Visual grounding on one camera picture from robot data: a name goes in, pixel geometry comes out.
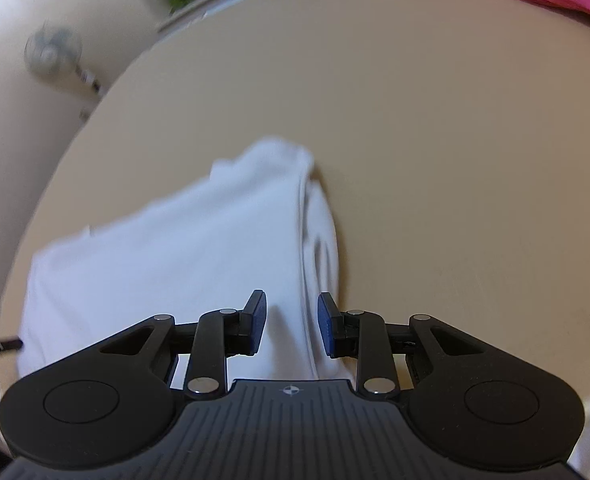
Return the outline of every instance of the metal rivet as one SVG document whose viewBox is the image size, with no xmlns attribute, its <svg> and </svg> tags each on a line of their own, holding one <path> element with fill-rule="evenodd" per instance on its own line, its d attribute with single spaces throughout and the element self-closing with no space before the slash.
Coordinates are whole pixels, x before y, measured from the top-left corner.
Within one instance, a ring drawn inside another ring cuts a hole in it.
<svg viewBox="0 0 590 480">
<path fill-rule="evenodd" d="M 364 388 L 371 394 L 389 394 L 395 389 L 395 383 L 385 377 L 374 377 L 364 382 Z"/>
<path fill-rule="evenodd" d="M 219 388 L 219 383 L 212 377 L 196 377 L 187 386 L 194 394 L 210 394 Z"/>
</svg>

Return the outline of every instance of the beige tablecloth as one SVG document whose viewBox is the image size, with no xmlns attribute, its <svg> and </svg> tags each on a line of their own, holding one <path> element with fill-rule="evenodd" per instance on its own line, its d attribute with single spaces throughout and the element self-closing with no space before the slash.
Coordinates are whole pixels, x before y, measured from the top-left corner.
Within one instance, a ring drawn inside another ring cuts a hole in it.
<svg viewBox="0 0 590 480">
<path fill-rule="evenodd" d="M 245 0 L 157 44 L 62 159 L 0 336 L 36 250 L 267 134 L 317 160 L 341 308 L 430 313 L 590 399 L 590 27 L 519 0 Z"/>
</svg>

